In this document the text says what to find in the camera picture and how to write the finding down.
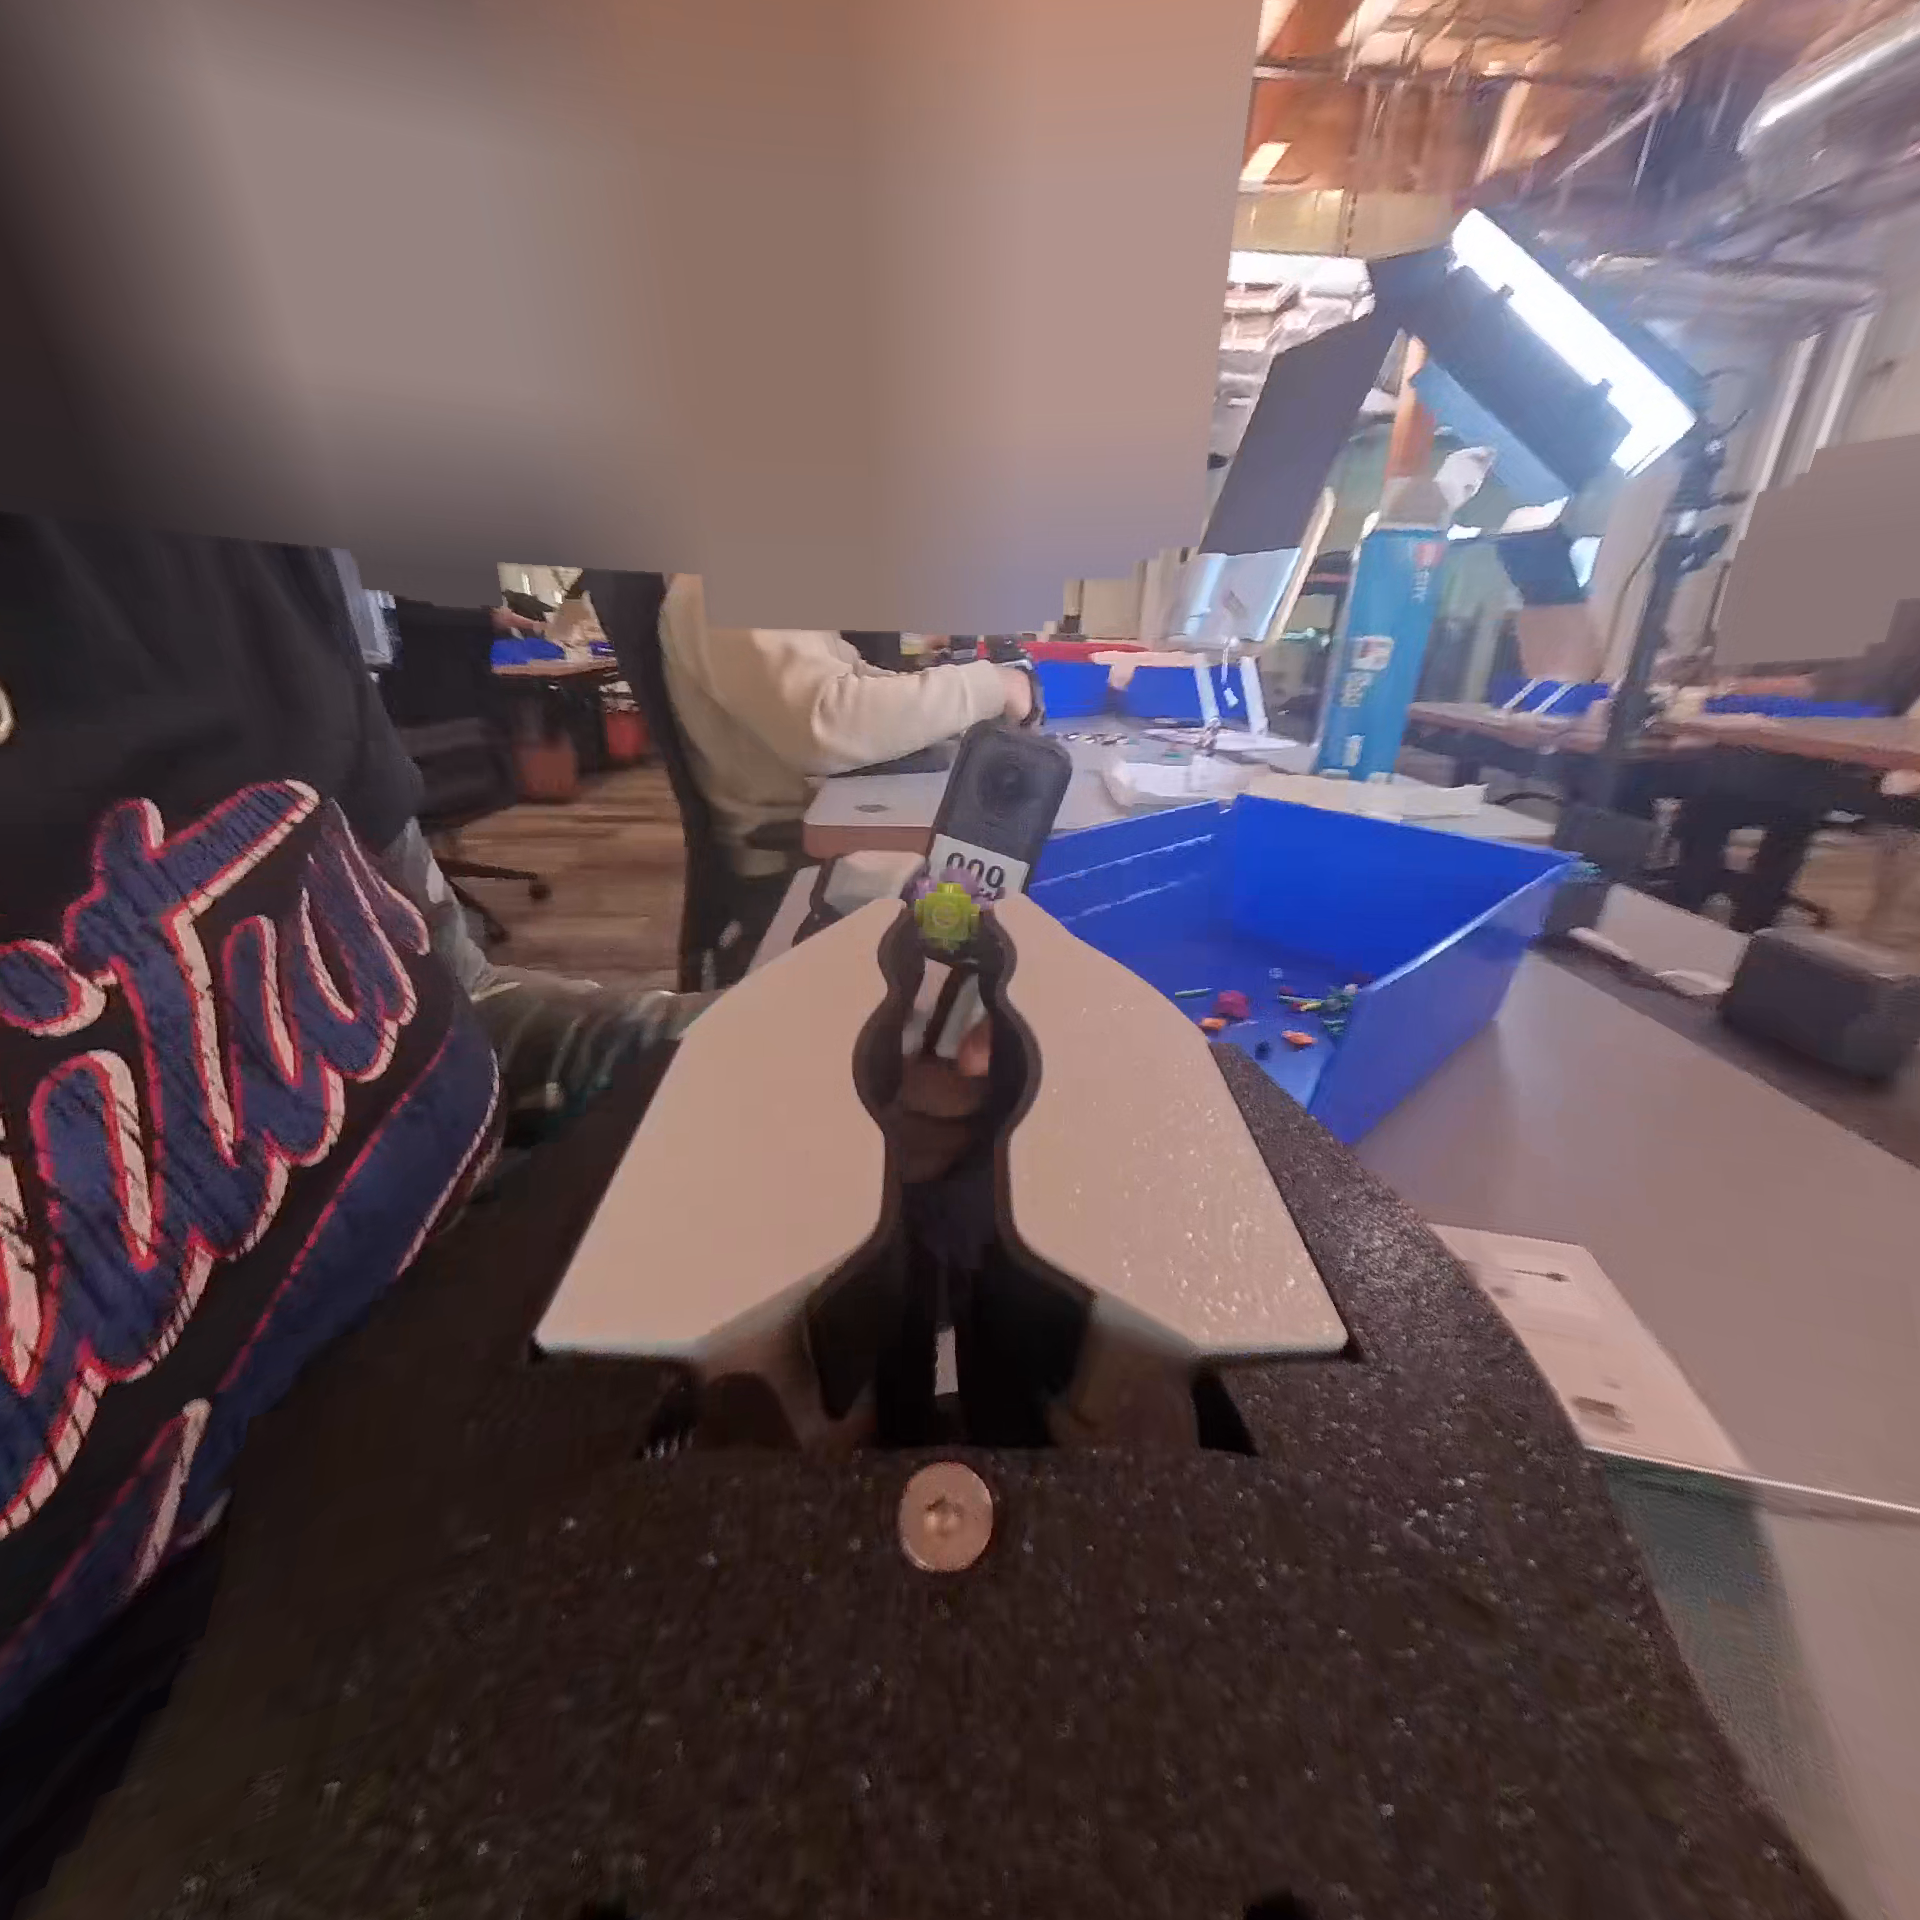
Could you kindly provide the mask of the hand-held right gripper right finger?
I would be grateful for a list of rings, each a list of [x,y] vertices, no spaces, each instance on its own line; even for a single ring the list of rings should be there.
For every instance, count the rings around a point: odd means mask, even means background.
[[[1225,1373],[1351,1329],[1220,1061],[1040,903],[988,926],[992,1237],[963,1280],[977,1435],[1200,1435]]]

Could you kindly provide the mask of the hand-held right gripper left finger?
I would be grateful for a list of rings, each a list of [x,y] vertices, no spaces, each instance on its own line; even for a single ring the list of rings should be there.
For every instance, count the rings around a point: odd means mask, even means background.
[[[866,1435],[901,1307],[901,1182],[883,1126],[919,941],[865,903],[698,1014],[564,1278],[544,1357],[679,1367],[703,1414]]]

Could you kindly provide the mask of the person's left forearm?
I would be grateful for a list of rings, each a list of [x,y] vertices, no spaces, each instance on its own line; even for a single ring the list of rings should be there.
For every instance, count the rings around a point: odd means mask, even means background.
[[[682,1041],[720,991],[634,991],[488,955],[421,823],[379,854],[386,880],[424,917],[433,952],[467,997],[497,1056],[503,1136],[532,1145],[576,1120],[632,1063]]]

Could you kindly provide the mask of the grey desk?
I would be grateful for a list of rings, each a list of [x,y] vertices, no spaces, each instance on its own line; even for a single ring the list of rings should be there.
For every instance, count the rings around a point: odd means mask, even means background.
[[[1915,1916],[1915,1166],[1701,1004],[1528,950],[1488,1025],[1359,1145],[1424,1219],[1586,1249],[1755,1483],[1809,1756],[1768,1761],[1840,1897]]]

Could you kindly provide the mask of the black desk lamp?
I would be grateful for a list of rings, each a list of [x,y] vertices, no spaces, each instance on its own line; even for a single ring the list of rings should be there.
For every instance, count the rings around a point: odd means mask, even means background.
[[[1443,391],[1468,405],[1473,422],[1495,428],[1495,453],[1525,453],[1508,486],[1528,505],[1495,549],[1543,631],[1568,617],[1568,638],[1537,639],[1533,656],[1552,677],[1609,686],[1605,708],[1591,708],[1602,717],[1600,743],[1560,821],[1572,847],[1632,872],[1651,825],[1623,799],[1627,758],[1651,727],[1652,665],[1680,582],[1729,536],[1716,519],[1724,429],[1708,413],[1709,385],[1484,209],[1466,212],[1437,246],[1376,256],[1368,271],[1376,313],[1424,344]],[[1595,615],[1605,564],[1577,572],[1568,510],[1618,502],[1648,475],[1660,483],[1660,510]]]

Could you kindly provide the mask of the blue storage bin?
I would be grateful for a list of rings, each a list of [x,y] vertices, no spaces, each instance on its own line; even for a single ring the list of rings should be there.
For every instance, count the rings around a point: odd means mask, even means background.
[[[1027,891],[1172,1005],[1362,983],[1336,1047],[1248,1054],[1355,1145],[1497,1017],[1572,869],[1560,847],[1237,798],[1057,837]]]
[[[1269,732],[1258,656],[1057,648],[1029,659],[1048,720],[1131,717],[1146,724],[1261,736]]]

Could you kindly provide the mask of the pile of toy brick pieces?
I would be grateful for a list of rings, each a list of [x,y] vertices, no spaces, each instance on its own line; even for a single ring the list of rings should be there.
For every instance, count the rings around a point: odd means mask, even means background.
[[[1212,1040],[1266,1059],[1331,1048],[1344,1040],[1362,983],[1293,991],[1271,977],[1261,991],[1187,988],[1172,995],[1196,1025]]]

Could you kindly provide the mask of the blue printed carton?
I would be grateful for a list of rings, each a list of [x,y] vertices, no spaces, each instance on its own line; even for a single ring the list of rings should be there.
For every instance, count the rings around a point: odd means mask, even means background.
[[[1312,771],[1349,783],[1400,763],[1449,564],[1440,525],[1376,525],[1359,544]]]

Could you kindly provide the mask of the instruction booklet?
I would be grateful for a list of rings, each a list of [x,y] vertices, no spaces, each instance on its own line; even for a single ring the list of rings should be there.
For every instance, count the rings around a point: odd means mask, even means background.
[[[1757,1473],[1600,1262],[1560,1238],[1434,1225],[1547,1380],[1580,1443],[1768,1512],[1914,1526],[1915,1503]]]

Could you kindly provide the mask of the black device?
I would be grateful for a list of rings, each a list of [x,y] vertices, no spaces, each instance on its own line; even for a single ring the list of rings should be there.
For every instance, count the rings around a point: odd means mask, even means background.
[[[1883,1086],[1915,1059],[1919,969],[1832,931],[1764,927],[1747,940],[1720,1019],[1748,1040]]]

